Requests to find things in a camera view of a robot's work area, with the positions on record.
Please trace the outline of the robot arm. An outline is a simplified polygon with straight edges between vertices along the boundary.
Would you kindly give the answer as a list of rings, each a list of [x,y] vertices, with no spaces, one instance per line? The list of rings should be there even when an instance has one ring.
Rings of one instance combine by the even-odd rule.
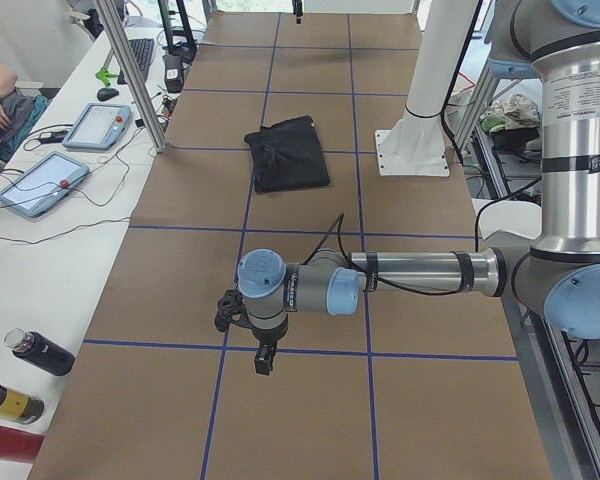
[[[542,225],[533,240],[497,232],[472,252],[346,252],[301,263],[256,249],[218,301],[217,330],[248,329],[258,373],[273,369],[292,312],[350,315],[379,289],[430,297],[513,293],[551,326],[600,339],[600,1],[500,1],[490,63],[542,82]]]

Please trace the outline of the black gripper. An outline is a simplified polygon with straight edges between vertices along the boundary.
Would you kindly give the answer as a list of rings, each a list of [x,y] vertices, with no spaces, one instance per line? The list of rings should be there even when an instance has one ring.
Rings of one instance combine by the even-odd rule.
[[[278,341],[288,331],[288,315],[281,312],[265,320],[250,317],[242,294],[237,289],[229,289],[217,302],[214,326],[219,332],[226,332],[231,325],[251,331],[259,342],[254,356],[255,371],[270,375],[274,370]]]
[[[296,23],[302,23],[303,17],[303,1],[302,0],[292,0],[292,11],[295,17]]]

